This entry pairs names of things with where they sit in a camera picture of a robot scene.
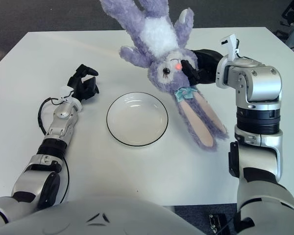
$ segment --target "purple plush rabbit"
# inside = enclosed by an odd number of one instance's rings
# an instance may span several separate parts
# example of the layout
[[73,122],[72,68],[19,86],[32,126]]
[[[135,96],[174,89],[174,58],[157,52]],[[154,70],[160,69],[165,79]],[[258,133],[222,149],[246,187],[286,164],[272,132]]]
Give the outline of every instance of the purple plush rabbit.
[[139,0],[143,12],[133,0],[100,0],[103,10],[115,18],[131,36],[135,47],[122,47],[124,60],[148,69],[148,78],[159,90],[176,99],[180,114],[198,145],[216,149],[214,137],[225,138],[226,128],[195,87],[190,87],[182,72],[181,60],[196,69],[197,57],[185,49],[193,28],[194,13],[185,9],[174,24],[169,18],[167,0]]

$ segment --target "white table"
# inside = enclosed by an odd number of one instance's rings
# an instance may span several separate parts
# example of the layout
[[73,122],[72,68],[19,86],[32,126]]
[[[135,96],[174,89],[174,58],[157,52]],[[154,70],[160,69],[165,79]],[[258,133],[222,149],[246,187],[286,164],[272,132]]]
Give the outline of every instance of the white table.
[[[187,48],[214,49],[226,54],[220,39],[235,33],[241,55],[276,67],[283,79],[281,129],[284,132],[284,172],[280,181],[294,196],[294,53],[266,28],[194,29]],[[230,138],[218,141],[218,151],[201,150],[191,139],[171,96],[147,79],[147,69],[121,59],[118,50],[132,45],[124,31],[31,32],[0,62],[0,196],[11,189],[41,144],[37,112],[41,102],[57,97],[82,63],[99,72],[100,94],[83,102],[66,158],[71,184],[68,200],[86,195],[140,197],[160,205],[236,202],[238,180],[228,173],[229,143],[234,140],[235,93],[215,85],[201,85]],[[169,125],[160,140],[145,147],[129,147],[109,133],[110,104],[128,92],[146,92],[168,110]],[[47,128],[54,107],[47,105]],[[66,184],[65,168],[61,190]]]

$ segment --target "gray carpet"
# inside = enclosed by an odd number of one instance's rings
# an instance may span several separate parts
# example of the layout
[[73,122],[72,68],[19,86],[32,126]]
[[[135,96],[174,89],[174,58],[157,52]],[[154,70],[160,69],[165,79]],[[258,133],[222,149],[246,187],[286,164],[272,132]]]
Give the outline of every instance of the gray carpet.
[[[195,28],[265,26],[271,31],[289,30],[279,22],[290,0],[169,2],[172,21],[184,8],[191,7]],[[119,29],[120,25],[102,11],[98,0],[0,0],[0,60],[27,32]],[[235,210],[235,204],[175,207],[178,215],[207,234],[213,234],[209,228],[210,213],[225,213],[230,219]]]

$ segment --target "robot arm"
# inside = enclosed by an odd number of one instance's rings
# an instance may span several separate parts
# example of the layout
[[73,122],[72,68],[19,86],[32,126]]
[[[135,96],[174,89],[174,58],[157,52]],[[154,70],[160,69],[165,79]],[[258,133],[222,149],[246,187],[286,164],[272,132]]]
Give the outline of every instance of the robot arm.
[[82,109],[80,102],[99,93],[95,77],[81,81],[86,75],[97,76],[98,73],[81,65],[68,85],[60,88],[59,106],[37,154],[17,179],[11,196],[0,197],[0,227],[55,203],[60,185],[58,173],[72,138],[77,113]]
[[281,77],[277,69],[240,57],[232,34],[221,44],[229,54],[217,67],[216,85],[236,92],[236,142],[231,143],[229,172],[239,178],[239,234],[294,234],[294,198],[278,184],[282,175],[279,128]]

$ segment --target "blue bow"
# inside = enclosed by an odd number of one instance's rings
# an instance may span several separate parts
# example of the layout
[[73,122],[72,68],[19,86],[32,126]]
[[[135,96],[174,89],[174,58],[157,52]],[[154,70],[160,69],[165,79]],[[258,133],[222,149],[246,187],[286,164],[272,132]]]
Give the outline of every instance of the blue bow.
[[176,97],[176,101],[179,103],[185,99],[194,98],[193,92],[197,92],[197,90],[190,87],[182,87],[178,89],[176,92],[174,92],[174,95]]

